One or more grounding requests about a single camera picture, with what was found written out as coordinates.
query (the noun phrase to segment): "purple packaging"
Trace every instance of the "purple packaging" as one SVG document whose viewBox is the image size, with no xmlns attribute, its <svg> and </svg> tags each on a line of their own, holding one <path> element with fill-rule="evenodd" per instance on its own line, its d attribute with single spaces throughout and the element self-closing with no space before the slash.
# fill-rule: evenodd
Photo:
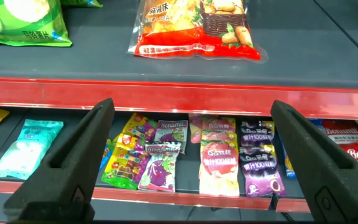
<svg viewBox="0 0 358 224">
<path fill-rule="evenodd" d="M 146 143 L 145 150 L 151 158 L 140 179 L 140 190 L 175 192 L 175 164 L 180 146 L 180 142 Z"/>
<path fill-rule="evenodd" d="M 243 121 L 241 124 L 240 166 L 246 177 L 246 195 L 261 197 L 271 193 L 286 196 L 277 170 L 277 157 L 272 144 L 273 121 Z"/>
<path fill-rule="evenodd" d="M 181 142 L 180 152 L 185 153 L 188 121 L 158 121 L 154 141 Z"/>
</svg>

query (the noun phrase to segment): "transparent plastic packaging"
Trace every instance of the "transparent plastic packaging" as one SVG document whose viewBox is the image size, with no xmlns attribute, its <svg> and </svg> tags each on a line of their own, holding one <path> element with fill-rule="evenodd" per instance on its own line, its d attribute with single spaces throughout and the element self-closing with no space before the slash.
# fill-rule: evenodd
<svg viewBox="0 0 358 224">
<path fill-rule="evenodd" d="M 141 0 L 128 52 L 265 62 L 267 54 L 254 45 L 246 15 L 241 0 Z"/>
</svg>

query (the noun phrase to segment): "potato chip bag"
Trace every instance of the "potato chip bag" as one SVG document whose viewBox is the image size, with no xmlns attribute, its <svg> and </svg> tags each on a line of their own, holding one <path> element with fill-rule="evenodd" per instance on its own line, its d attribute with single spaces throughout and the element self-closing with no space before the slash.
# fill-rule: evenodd
<svg viewBox="0 0 358 224">
<path fill-rule="evenodd" d="M 59 0 L 0 0 L 0 43 L 69 47 Z"/>
<path fill-rule="evenodd" d="M 129 52 L 261 61 L 241 0 L 141 0 Z"/>
<path fill-rule="evenodd" d="M 98 0 L 61 0 L 62 6 L 103 7 Z"/>
</svg>

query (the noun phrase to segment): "cable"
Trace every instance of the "cable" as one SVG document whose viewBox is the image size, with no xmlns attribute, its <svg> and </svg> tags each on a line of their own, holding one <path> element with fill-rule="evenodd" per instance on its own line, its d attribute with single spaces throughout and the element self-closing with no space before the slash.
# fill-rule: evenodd
<svg viewBox="0 0 358 224">
<path fill-rule="evenodd" d="M 295 222 L 295 220 L 294 220 L 294 219 L 291 217 L 291 215 L 288 214 L 287 212 L 282 212 L 281 214 L 284 216 L 284 218 L 285 218 L 288 222 Z"/>
<path fill-rule="evenodd" d="M 194 207 L 190 210 L 189 215 L 187 216 L 186 221 L 188 221 L 188 220 L 189 220 L 190 215 L 193 213 L 193 211 L 194 211 L 194 209 L 195 209 L 195 208 L 196 208 L 196 207 L 194 206 Z"/>
</svg>

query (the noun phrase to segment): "gray shelf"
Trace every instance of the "gray shelf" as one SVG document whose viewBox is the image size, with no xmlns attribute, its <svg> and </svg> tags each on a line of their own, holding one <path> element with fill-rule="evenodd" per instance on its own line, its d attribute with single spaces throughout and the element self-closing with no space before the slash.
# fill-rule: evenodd
<svg viewBox="0 0 358 224">
<path fill-rule="evenodd" d="M 358 45 L 358 0 L 315 0 Z"/>
<path fill-rule="evenodd" d="M 139 0 L 101 2 L 102 9 L 64 11 L 71 48 L 0 45 L 0 77 L 358 88 L 358 48 L 313 0 L 249 1 L 265 64 L 129 55 Z"/>
</svg>

